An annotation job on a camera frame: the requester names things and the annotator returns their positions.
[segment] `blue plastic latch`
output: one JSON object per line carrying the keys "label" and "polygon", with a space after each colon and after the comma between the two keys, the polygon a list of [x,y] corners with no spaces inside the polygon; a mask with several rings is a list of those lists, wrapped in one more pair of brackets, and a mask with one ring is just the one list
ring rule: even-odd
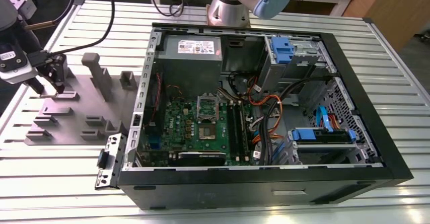
{"label": "blue plastic latch", "polygon": [[300,139],[300,136],[298,135],[296,130],[291,131],[291,134],[292,134],[292,140],[299,140]]}
{"label": "blue plastic latch", "polygon": [[296,129],[302,140],[315,140],[315,133],[312,129]]}
{"label": "blue plastic latch", "polygon": [[356,140],[355,131],[350,129],[348,134],[350,134],[351,142],[355,142],[355,140]]}
{"label": "blue plastic latch", "polygon": [[288,64],[294,57],[294,46],[286,37],[271,37],[271,46],[278,64]]}
{"label": "blue plastic latch", "polygon": [[327,131],[332,132],[334,129],[331,128],[331,125],[330,125],[327,110],[323,106],[319,106],[316,110],[316,116],[315,116],[316,126],[319,126],[320,119],[322,119],[322,122],[324,123],[324,128],[327,129]]}

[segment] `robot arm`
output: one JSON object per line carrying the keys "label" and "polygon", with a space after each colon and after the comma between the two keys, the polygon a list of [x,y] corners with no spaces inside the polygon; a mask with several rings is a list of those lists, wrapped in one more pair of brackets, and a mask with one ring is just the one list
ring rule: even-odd
{"label": "robot arm", "polygon": [[65,56],[51,57],[43,51],[32,31],[9,0],[0,0],[0,79],[11,84],[24,83],[41,94],[44,86],[36,76],[44,77],[59,93],[64,91]]}
{"label": "robot arm", "polygon": [[250,13],[270,19],[283,10],[290,0],[212,0],[208,8],[210,24],[218,26],[247,27]]}

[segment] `gray robot arm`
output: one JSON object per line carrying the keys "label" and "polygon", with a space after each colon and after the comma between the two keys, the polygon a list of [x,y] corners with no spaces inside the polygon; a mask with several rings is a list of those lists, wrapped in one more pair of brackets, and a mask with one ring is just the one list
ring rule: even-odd
{"label": "gray robot arm", "polygon": [[290,0],[212,0],[208,8],[211,25],[247,27],[250,13],[270,19],[283,10]]}

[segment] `aluminum table surface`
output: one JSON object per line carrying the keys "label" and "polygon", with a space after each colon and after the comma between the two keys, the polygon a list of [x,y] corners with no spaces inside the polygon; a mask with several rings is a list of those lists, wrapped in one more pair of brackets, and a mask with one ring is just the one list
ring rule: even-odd
{"label": "aluminum table surface", "polygon": [[[68,53],[75,74],[84,52],[97,52],[109,74],[140,75],[152,22],[206,24],[206,8],[187,7],[167,18],[152,5],[116,3],[107,40]],[[95,41],[111,15],[108,2],[73,7],[48,42],[59,50]],[[101,146],[27,146],[25,134],[43,99],[21,86],[0,119],[0,221],[63,223],[385,223],[430,222],[430,97],[373,24],[362,19],[280,14],[272,20],[251,16],[252,28],[332,33],[363,84],[414,179],[356,198],[320,206],[141,211],[121,190],[95,191],[95,166]]]}

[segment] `motherboard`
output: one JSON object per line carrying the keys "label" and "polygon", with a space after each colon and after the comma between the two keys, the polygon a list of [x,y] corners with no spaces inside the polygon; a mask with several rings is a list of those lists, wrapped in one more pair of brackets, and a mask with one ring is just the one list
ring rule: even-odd
{"label": "motherboard", "polygon": [[250,115],[250,105],[219,103],[214,96],[167,102],[163,134],[147,137],[141,166],[251,165]]}

